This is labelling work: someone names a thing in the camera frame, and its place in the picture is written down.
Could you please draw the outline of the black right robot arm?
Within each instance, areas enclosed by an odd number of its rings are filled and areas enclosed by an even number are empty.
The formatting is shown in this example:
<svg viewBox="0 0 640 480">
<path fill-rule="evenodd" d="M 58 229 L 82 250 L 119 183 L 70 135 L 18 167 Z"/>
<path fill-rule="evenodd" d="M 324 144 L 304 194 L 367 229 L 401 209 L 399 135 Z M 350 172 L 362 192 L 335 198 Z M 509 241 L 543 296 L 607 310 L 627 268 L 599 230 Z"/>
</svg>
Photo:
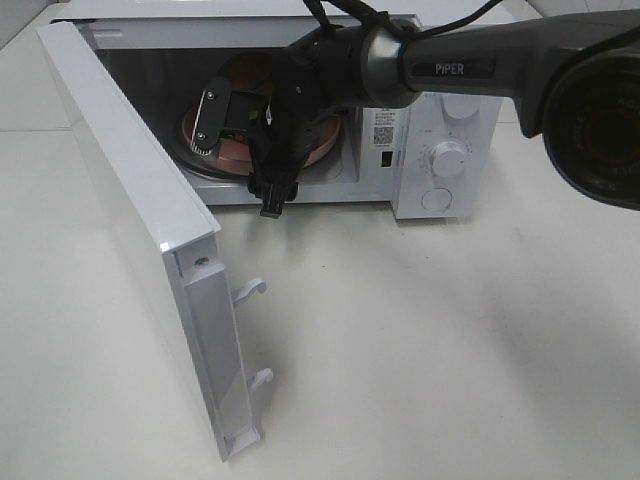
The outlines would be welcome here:
<svg viewBox="0 0 640 480">
<path fill-rule="evenodd" d="M 251 122 L 248 189 L 276 218 L 324 119 L 339 107 L 404 108 L 423 92 L 512 100 L 563 179 L 598 202 L 639 206 L 639 13 L 567 14 L 427 31 L 383 12 L 324 23 L 279 50 Z"/>
</svg>

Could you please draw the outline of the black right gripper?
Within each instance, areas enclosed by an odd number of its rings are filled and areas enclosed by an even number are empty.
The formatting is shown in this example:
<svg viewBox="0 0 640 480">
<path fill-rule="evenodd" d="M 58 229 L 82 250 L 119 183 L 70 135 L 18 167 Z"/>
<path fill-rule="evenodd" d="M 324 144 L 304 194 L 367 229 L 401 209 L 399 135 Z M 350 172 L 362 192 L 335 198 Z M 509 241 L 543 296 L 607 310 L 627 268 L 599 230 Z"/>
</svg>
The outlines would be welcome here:
<svg viewBox="0 0 640 480">
<path fill-rule="evenodd" d="M 281 50 L 272 57 L 273 92 L 261 96 L 262 115 L 247 133 L 253 165 L 248 190 L 261 201 L 260 215 L 279 218 L 296 199 L 299 172 L 309 158 L 325 120 L 333 115 L 306 60 Z M 204 88 L 195 115 L 190 148 L 210 154 L 226 125 L 231 84 L 214 77 Z"/>
</svg>

